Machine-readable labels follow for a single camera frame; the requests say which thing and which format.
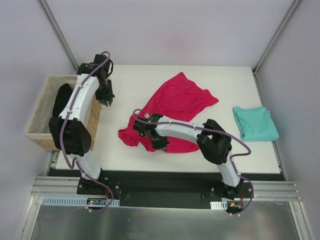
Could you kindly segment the pink t shirt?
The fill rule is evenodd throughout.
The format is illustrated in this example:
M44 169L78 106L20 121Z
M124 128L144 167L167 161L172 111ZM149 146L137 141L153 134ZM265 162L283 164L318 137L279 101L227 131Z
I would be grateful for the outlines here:
M148 100L142 110L148 114L162 114L175 120L190 122L206 107L219 102L209 90L202 89L193 81L187 79L183 72L163 83L160 88ZM134 118L131 116L128 125L118 130L118 137L130 147L142 144L148 152L155 152L152 142L148 137L141 137L133 129ZM169 145L165 152L169 154L184 154L199 150L197 144L168 137Z

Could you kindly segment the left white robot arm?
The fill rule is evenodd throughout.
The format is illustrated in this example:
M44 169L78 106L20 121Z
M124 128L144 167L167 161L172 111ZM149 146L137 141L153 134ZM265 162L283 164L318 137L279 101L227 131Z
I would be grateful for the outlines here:
M109 79L114 67L110 57L108 51L103 51L95 55L93 62L78 67L75 87L66 106L48 123L54 144L61 150L68 167L77 167L82 178L90 180L88 188L96 195L105 191L106 183L99 178L101 167L91 151L93 138L85 121L93 98L109 107L115 97Z

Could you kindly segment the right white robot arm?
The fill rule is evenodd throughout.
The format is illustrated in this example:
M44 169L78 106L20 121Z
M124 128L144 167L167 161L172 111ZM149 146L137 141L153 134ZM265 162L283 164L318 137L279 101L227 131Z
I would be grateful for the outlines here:
M148 118L136 117L133 129L141 137L148 137L155 150L165 150L170 144L169 137L196 144L203 157L217 165L226 194L234 198L242 193L241 178L228 159L232 138L214 120L209 119L206 124L189 123L154 113Z

